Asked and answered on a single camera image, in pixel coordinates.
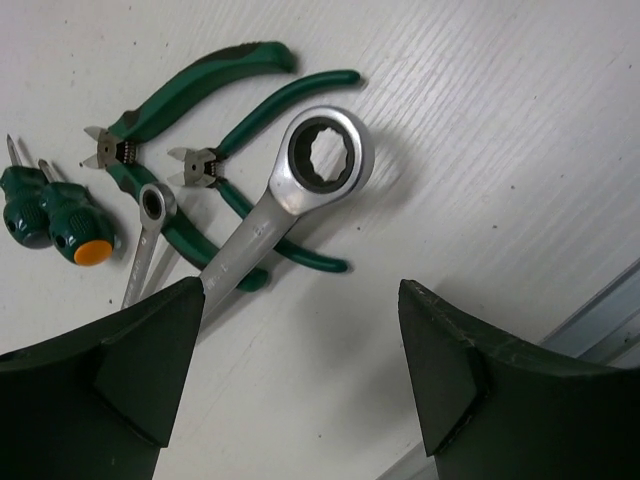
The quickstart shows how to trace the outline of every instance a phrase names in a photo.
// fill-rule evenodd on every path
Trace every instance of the green screwdriver handle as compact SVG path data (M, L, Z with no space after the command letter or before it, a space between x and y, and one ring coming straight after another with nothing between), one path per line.
M332 70L316 73L285 85L253 109L229 134L216 152L226 158L240 150L269 123L292 105L327 90L359 86L360 73L355 70Z
M0 177L6 200L4 224L14 240L27 248L50 245L49 218L40 208L40 194L46 185L47 178L37 168L14 165Z
M148 142L220 87L255 75L293 72L295 60L280 42L218 50L180 71L137 109L126 111L109 131L121 140Z
M144 185L157 182L156 177L149 170L138 164L111 165L107 167L107 172L116 181L120 190L131 195L136 201ZM218 248L198 231L179 208L162 230L162 234L185 260L199 270L204 269L218 253ZM254 268L240 282L238 288L245 292L255 292L267 283L268 278L268 272Z
M94 206L82 185L51 182L42 189L40 206L49 216L49 236L64 258L92 266L111 256L115 229Z
M241 218L249 215L253 210L253 205L247 198L240 193L225 178L220 178L215 183L215 188L220 192L224 201L236 212ZM344 273L349 270L349 263L340 258L331 258L320 255L306 248L300 247L295 243L283 238L273 248L283 257L314 270L329 273Z

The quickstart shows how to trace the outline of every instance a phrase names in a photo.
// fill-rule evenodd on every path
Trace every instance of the black plastic piece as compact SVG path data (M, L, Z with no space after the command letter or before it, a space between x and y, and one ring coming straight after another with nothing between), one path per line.
M547 351L414 281L400 285L399 317L440 480L638 476L640 370Z
M184 279L0 356L0 478L148 480L171 436L204 294Z

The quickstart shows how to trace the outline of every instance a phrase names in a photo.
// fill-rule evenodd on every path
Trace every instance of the screwdriver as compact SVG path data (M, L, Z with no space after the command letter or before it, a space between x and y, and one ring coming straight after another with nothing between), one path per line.
M49 217L49 237L56 249L76 265L105 261L115 243L107 215L91 203L85 187L62 182L45 160L40 159L38 167L49 182L42 189L40 207Z
M7 135L11 166L0 177L6 205L2 212L4 224L11 236L27 248L43 248L51 244L48 235L49 218L40 207L40 194L47 178L37 168L22 164L13 140Z

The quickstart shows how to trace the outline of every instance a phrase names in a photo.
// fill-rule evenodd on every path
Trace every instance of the chrome wrench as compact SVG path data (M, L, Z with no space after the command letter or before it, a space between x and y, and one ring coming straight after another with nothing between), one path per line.
M311 145L328 128L342 137L347 158L339 177L325 181L314 171ZM374 157L369 131L354 114L337 107L315 107L298 115L284 135L262 198L200 274L203 318L301 216L360 190L371 176Z
M160 232L178 208L173 192L162 183L148 183L142 187L138 203L142 230L122 300L123 309L140 300Z

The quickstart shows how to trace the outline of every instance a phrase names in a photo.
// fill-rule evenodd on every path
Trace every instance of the pliers jaw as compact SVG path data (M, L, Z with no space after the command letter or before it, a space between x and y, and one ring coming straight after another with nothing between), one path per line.
M98 142L95 155L82 162L84 166L103 169L119 163L135 163L138 151L135 143L122 140L101 127L87 127L84 131Z
M209 187L216 183L224 156L214 148L193 150L190 148L172 148L167 154L184 163L183 171L167 180L178 187Z

